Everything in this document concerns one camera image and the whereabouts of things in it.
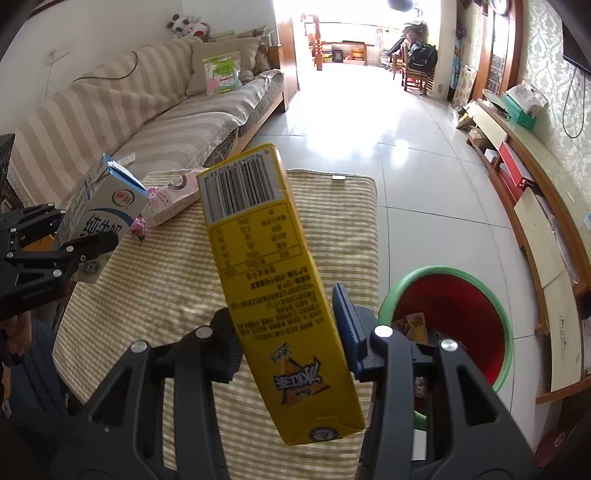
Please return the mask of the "person's left hand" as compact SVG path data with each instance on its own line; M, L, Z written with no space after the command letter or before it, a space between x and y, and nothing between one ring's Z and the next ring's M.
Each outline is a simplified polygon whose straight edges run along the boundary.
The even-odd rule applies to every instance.
M1 363L18 364L32 344L31 312L27 311L1 321Z

